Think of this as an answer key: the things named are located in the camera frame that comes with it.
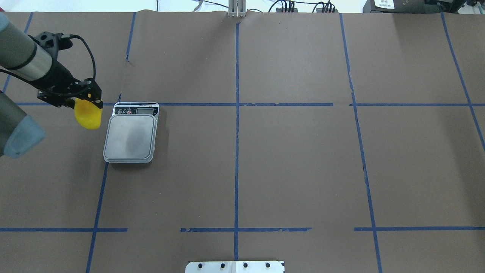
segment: yellow object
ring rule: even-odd
[[[101,125],[102,109],[89,101],[76,98],[74,102],[74,116],[78,123],[89,130],[95,130]]]

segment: white bracket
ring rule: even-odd
[[[285,273],[282,261],[190,262],[185,273]]]
[[[246,16],[246,0],[229,0],[229,17]]]

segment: label sticker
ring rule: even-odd
[[[383,9],[394,9],[394,0],[374,0],[374,4]]]

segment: white background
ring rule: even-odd
[[[300,0],[301,2],[319,2],[317,0]],[[227,0],[212,0],[212,2],[221,3],[227,6]],[[273,0],[246,0],[247,9],[259,9],[268,12]],[[335,7],[342,13],[360,13],[365,4],[365,0],[332,0]],[[159,11],[193,11],[197,6],[194,0],[159,0]],[[156,10],[156,0],[0,0],[0,7],[5,11],[53,11],[53,12],[70,12],[70,11],[121,11],[133,12],[144,9]],[[298,12],[311,12],[314,5],[296,4]],[[226,8],[204,3],[199,9],[200,12],[206,11],[227,11]],[[479,14],[478,7],[466,6],[460,11],[462,14]]]

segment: kitchen scale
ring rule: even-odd
[[[103,156],[110,163],[148,163],[153,159],[159,105],[117,102],[108,123]]]

